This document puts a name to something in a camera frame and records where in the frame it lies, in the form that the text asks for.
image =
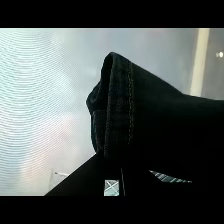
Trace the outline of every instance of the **black garment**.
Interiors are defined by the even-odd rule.
[[[126,183],[132,177],[139,181],[147,177],[144,181],[151,189],[164,189],[160,181],[150,176],[149,170],[153,170],[193,181],[193,186],[202,190],[209,189],[210,180],[222,170],[222,147],[218,144],[222,142],[219,127],[223,127],[224,101],[182,94],[128,59],[110,53],[104,60],[100,82],[87,98],[87,106],[97,154],[86,163],[101,164],[92,168],[95,178],[110,179],[123,168]],[[78,194],[88,194],[82,186],[93,181],[93,176],[81,171],[83,167],[87,164],[72,174],[75,177],[83,173],[73,183],[81,189]],[[71,183],[72,175],[49,195],[63,195],[63,189],[68,192],[68,187],[63,186]],[[184,189],[192,184],[162,186]],[[141,184],[135,187],[141,191]]]

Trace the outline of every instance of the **vertical post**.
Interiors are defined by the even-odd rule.
[[[199,28],[190,95],[201,96],[210,28]]]

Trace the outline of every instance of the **dark fabric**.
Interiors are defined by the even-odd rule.
[[[94,149],[108,161],[119,166],[129,161],[205,186],[222,170],[224,101],[184,95],[110,53],[87,106]]]

